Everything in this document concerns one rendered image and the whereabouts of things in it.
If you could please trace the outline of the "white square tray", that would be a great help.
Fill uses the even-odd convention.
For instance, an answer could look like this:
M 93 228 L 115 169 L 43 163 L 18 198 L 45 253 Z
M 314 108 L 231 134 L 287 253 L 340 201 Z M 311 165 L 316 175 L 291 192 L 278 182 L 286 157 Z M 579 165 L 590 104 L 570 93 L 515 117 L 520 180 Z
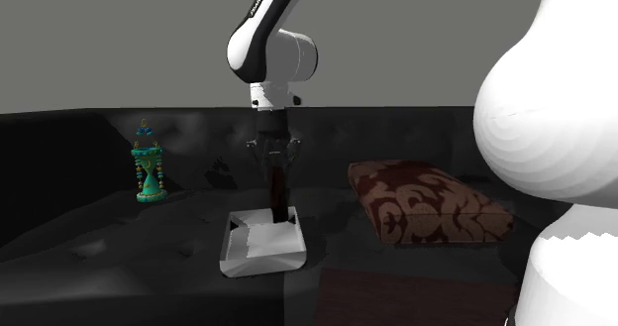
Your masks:
M 219 260 L 230 278 L 302 268 L 307 260 L 301 225 L 294 206 L 287 220 L 275 223 L 269 208 L 230 212 Z

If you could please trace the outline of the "black sofa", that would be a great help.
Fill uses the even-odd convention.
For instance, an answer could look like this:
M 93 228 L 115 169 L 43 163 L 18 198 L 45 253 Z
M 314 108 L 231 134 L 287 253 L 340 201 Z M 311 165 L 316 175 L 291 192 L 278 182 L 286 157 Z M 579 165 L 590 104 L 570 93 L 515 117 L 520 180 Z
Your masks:
M 164 200 L 141 203 L 131 149 L 161 145 Z M 0 326 L 502 326 L 536 236 L 567 204 L 488 168 L 468 107 L 292 108 L 288 174 L 307 247 L 295 272 L 229 278 L 230 212 L 269 203 L 250 108 L 0 115 Z M 384 244 L 352 163 L 430 163 L 513 216 L 507 238 Z

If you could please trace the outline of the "red patterned cushion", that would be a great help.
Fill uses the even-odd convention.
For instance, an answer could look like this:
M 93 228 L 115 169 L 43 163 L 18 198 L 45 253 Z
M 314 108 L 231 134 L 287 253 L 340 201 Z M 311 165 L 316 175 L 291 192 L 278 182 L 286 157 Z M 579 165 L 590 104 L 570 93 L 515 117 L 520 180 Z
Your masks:
M 501 204 L 430 163 L 352 163 L 348 180 L 384 244 L 492 243 L 513 228 Z

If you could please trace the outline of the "dark red slim bottle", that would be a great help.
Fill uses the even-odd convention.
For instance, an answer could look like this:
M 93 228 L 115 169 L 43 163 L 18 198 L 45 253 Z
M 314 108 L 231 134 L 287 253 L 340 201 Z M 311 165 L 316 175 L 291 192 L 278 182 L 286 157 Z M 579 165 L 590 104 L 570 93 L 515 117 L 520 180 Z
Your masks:
M 269 176 L 269 202 L 274 223 L 288 220 L 286 175 L 281 154 L 269 154 L 267 163 Z

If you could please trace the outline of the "teal hourglass figure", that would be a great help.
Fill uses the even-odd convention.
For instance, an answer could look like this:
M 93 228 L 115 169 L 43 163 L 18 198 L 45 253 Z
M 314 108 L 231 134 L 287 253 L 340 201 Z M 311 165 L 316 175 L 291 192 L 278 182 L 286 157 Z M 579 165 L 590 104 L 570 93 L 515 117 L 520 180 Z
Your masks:
M 131 149 L 134 158 L 138 182 L 136 199 L 141 203 L 151 203 L 164 200 L 167 191 L 164 188 L 164 172 L 162 169 L 161 145 L 154 139 L 153 129 L 146 119 L 142 119 L 136 131 L 137 139 Z

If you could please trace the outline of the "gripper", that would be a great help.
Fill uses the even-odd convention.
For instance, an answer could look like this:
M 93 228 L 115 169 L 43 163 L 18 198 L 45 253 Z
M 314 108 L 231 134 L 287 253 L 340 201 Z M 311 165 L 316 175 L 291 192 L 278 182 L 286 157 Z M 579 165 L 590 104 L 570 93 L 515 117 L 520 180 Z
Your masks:
M 258 111 L 256 131 L 256 138 L 246 141 L 246 147 L 259 170 L 268 169 L 268 152 L 264 146 L 266 141 L 280 141 L 285 144 L 281 153 L 282 166 L 284 170 L 289 170 L 300 153 L 301 140 L 290 138 L 287 111 L 285 109 Z

